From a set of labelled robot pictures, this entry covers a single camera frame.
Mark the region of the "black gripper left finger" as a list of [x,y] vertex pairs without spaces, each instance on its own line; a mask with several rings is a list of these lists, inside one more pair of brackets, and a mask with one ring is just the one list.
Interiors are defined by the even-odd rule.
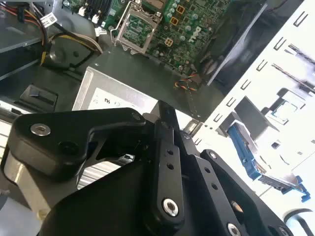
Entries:
[[181,165],[175,109],[159,101],[152,114],[156,121],[132,108],[21,115],[12,124],[1,172],[32,211],[44,213],[44,222],[61,200],[127,164]]

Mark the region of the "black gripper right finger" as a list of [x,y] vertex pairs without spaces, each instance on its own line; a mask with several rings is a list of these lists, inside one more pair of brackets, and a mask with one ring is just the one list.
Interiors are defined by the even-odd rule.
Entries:
[[199,153],[175,121],[184,181],[178,236],[290,236],[291,230],[211,149]]

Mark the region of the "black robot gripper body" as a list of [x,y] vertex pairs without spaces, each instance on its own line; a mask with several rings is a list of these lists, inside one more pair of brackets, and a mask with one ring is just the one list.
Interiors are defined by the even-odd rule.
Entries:
[[178,161],[127,164],[53,207],[43,236],[212,236]]

